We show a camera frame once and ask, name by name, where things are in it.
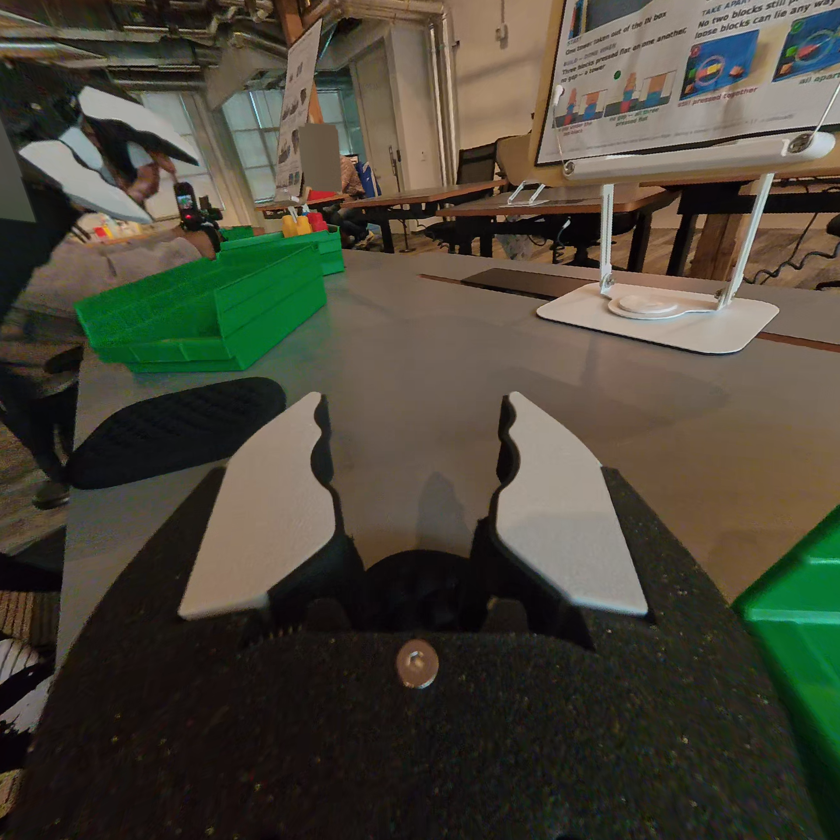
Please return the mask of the green plastic bin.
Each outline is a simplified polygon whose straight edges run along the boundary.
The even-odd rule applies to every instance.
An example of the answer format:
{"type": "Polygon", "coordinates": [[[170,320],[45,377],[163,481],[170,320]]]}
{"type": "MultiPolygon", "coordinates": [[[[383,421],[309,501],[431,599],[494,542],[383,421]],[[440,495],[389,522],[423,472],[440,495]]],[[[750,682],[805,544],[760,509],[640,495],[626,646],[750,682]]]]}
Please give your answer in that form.
{"type": "Polygon", "coordinates": [[[76,305],[104,363],[135,374],[245,371],[327,301],[315,245],[235,248],[76,305]]]}
{"type": "Polygon", "coordinates": [[[805,758],[838,791],[839,508],[731,607],[759,647],[805,758]]]}
{"type": "Polygon", "coordinates": [[[336,227],[286,238],[283,233],[263,234],[224,241],[217,262],[250,259],[266,263],[287,256],[300,247],[314,247],[324,276],[344,271],[340,232],[336,227]]]}

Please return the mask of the wooden top desk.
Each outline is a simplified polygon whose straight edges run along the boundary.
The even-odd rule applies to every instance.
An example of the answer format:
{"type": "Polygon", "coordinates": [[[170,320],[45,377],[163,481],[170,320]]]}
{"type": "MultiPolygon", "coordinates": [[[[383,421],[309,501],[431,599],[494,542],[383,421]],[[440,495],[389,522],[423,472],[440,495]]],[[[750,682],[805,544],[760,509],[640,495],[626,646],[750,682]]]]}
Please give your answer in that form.
{"type": "MultiPolygon", "coordinates": [[[[534,207],[505,206],[508,192],[452,206],[445,216],[455,223],[457,245],[480,241],[479,252],[491,256],[492,239],[503,235],[542,240],[553,249],[572,247],[577,257],[588,260],[588,250],[600,244],[602,235],[602,189],[597,185],[547,187],[548,203],[534,207]]],[[[612,235],[633,233],[632,253],[643,254],[653,214],[672,204],[675,188],[620,184],[614,188],[612,235]]]]}
{"type": "Polygon", "coordinates": [[[391,222],[406,224],[409,221],[435,217],[438,211],[450,215],[450,207],[492,196],[509,186],[506,178],[463,185],[427,187],[401,192],[393,196],[376,196],[353,199],[342,204],[343,209],[357,211],[369,224],[379,226],[383,251],[395,253],[391,222]]]}

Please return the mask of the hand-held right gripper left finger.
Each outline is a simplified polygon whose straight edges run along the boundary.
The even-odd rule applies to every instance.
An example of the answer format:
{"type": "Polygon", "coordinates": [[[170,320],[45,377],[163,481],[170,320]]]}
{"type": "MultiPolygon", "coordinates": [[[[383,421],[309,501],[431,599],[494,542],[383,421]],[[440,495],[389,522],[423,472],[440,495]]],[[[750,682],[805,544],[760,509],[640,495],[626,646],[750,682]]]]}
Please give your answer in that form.
{"type": "Polygon", "coordinates": [[[331,470],[312,457],[329,441],[325,395],[310,392],[248,438],[227,462],[178,616],[263,611],[339,529],[331,470]]]}

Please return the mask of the printed instruction sheet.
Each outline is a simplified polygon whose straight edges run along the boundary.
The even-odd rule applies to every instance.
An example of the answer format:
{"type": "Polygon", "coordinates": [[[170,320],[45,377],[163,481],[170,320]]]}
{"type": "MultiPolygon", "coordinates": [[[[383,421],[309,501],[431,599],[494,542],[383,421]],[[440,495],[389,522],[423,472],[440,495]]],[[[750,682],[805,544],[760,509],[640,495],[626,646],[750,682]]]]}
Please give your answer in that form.
{"type": "Polygon", "coordinates": [[[553,2],[537,167],[838,128],[839,2],[553,2]]]}

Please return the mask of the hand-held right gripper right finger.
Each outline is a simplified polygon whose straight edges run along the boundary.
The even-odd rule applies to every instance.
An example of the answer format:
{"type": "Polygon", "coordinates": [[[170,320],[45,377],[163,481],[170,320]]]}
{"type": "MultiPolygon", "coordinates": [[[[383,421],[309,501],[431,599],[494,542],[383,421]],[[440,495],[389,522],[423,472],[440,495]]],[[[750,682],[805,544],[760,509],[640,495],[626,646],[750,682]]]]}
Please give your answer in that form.
{"type": "Polygon", "coordinates": [[[524,394],[509,393],[502,408],[500,442],[511,466],[501,469],[491,517],[501,548],[574,606],[646,616],[602,463],[524,394]]]}

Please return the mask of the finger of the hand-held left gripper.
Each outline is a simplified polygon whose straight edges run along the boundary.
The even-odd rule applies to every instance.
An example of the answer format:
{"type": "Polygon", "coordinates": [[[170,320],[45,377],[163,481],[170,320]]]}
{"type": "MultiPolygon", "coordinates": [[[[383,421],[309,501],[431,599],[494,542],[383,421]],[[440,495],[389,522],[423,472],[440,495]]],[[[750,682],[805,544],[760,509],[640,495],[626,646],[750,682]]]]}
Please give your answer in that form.
{"type": "Polygon", "coordinates": [[[129,143],[133,143],[149,155],[163,154],[188,165],[199,164],[193,146],[142,103],[93,86],[80,90],[78,102],[84,119],[115,162],[131,162],[129,143]]]}
{"type": "Polygon", "coordinates": [[[102,155],[80,128],[68,128],[56,140],[28,142],[18,155],[81,207],[126,222],[152,224],[141,205],[102,176],[102,155]]]}

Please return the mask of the black office chair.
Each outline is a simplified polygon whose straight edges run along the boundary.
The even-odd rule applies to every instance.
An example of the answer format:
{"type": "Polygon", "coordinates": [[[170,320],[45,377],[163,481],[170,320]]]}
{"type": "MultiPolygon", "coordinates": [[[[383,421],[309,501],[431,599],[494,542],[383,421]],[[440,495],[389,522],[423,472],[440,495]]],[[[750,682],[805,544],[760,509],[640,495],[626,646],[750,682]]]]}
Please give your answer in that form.
{"type": "Polygon", "coordinates": [[[458,186],[496,180],[498,142],[485,143],[458,151],[455,183],[458,186]]]}

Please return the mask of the person's black printed shirt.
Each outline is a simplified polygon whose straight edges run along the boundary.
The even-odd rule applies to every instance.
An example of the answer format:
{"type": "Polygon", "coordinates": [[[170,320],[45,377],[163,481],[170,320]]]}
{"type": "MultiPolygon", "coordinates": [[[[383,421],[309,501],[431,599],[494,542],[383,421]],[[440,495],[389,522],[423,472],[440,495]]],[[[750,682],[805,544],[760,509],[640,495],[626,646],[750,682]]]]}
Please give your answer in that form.
{"type": "Polygon", "coordinates": [[[56,672],[53,647],[1,641],[1,773],[21,770],[56,672]]]}

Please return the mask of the instruction board on stand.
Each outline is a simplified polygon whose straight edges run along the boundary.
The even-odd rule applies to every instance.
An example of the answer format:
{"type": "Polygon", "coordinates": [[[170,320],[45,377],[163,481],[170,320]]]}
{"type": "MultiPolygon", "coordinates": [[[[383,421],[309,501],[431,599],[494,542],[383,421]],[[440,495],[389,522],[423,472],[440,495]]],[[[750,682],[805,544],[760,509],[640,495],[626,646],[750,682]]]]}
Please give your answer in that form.
{"type": "Polygon", "coordinates": [[[301,129],[308,123],[314,73],[319,55],[319,20],[289,48],[280,111],[276,158],[275,200],[298,200],[302,182],[301,129]]]}

